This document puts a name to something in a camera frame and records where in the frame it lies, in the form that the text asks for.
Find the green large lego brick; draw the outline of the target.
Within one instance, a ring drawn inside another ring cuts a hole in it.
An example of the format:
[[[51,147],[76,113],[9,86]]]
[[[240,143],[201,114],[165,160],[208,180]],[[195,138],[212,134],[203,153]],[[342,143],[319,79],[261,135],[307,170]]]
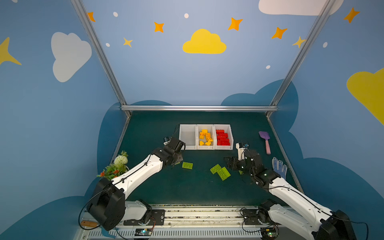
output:
[[[222,181],[225,181],[227,178],[229,178],[231,176],[231,174],[229,173],[229,171],[227,170],[226,167],[219,169],[217,171],[217,174]]]

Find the red lego brick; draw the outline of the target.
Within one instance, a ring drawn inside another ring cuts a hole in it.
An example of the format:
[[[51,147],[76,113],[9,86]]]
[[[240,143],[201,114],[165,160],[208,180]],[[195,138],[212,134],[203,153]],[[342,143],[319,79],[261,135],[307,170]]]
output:
[[[218,146],[230,146],[229,135],[225,130],[216,130],[217,145]]]

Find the green lego brick angled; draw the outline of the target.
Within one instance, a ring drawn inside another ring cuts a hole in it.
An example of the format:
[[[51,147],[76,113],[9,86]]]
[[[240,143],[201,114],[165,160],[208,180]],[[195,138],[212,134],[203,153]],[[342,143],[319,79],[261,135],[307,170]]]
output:
[[[217,173],[222,167],[219,165],[219,164],[216,164],[215,166],[213,166],[211,169],[210,169],[210,172],[214,175],[215,173]]]

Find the orange-yellow small lego cube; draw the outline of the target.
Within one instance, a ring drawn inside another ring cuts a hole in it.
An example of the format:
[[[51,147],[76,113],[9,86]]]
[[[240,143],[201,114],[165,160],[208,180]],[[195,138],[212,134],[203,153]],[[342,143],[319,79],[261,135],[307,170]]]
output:
[[[203,129],[199,133],[199,145],[200,146],[211,146],[213,144],[213,138],[211,133],[207,129]]]

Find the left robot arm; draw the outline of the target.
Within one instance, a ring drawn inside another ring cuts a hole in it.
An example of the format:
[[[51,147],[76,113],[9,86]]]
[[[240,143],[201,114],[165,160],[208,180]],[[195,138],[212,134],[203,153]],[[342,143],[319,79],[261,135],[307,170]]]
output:
[[[112,180],[102,178],[86,205],[87,212],[103,230],[110,231],[122,221],[146,225],[151,221],[152,207],[143,200],[126,201],[129,195],[164,167],[183,161],[186,144],[172,138],[163,148],[153,150],[141,163]]]

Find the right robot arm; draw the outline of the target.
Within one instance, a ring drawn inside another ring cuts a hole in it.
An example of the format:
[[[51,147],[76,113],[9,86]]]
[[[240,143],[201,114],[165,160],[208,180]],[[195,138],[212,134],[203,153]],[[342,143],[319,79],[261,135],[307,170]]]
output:
[[[288,206],[267,200],[255,210],[242,208],[240,214],[246,225],[261,225],[264,240],[274,240],[280,233],[279,225],[306,240],[355,240],[356,234],[350,218],[322,206],[301,193],[286,180],[288,167],[277,158],[272,168],[264,166],[260,154],[241,148],[237,157],[226,157],[229,169],[249,174],[253,183]]]

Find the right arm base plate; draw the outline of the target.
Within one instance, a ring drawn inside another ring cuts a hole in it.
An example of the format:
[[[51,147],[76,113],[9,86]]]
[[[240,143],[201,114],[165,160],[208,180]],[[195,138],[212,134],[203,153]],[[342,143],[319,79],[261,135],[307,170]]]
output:
[[[274,222],[268,211],[264,209],[247,209],[241,208],[240,214],[243,217],[245,225],[277,225]]]

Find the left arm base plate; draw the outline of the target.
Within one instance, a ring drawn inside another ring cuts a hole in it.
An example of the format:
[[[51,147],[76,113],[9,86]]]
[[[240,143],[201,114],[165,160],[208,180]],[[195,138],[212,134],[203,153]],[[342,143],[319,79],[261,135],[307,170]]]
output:
[[[165,210],[151,210],[147,211],[140,220],[125,220],[124,226],[163,226],[165,221]]]

